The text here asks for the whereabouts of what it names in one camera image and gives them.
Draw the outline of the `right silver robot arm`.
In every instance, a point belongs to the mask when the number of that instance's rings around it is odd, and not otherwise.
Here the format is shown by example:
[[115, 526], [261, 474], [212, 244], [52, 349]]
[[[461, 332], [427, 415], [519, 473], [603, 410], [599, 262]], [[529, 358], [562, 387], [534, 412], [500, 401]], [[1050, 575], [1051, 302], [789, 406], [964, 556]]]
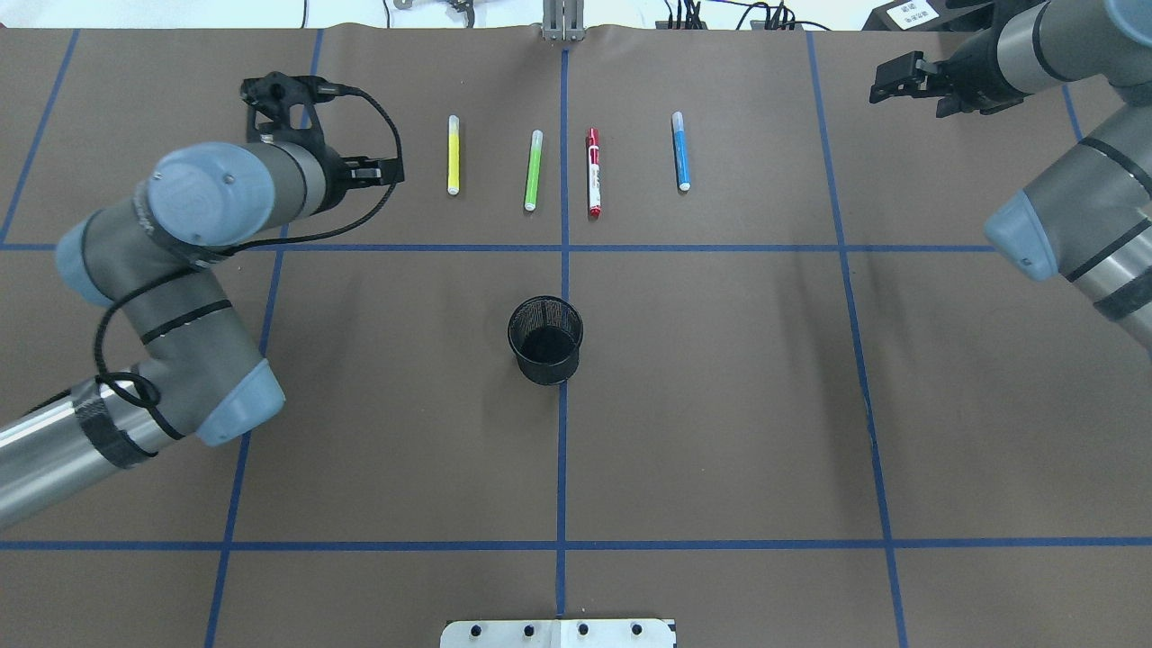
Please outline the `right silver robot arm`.
[[946, 60], [914, 50], [877, 66], [869, 101], [934, 98], [939, 118], [991, 115], [1091, 77], [1108, 82], [1120, 108], [996, 209], [984, 233], [1022, 274], [1062, 276], [1149, 347], [1149, 1], [995, 1], [991, 24]]

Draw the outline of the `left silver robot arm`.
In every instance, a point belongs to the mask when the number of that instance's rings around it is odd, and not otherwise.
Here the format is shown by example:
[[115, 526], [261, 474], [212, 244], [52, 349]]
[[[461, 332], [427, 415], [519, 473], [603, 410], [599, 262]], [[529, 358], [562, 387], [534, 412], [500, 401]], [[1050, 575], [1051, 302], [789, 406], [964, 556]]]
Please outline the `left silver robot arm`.
[[94, 374], [3, 427], [3, 528], [177, 440], [221, 446], [274, 419], [283, 387], [212, 269], [346, 190], [402, 179], [397, 158], [199, 143], [70, 229], [55, 266], [103, 308]]

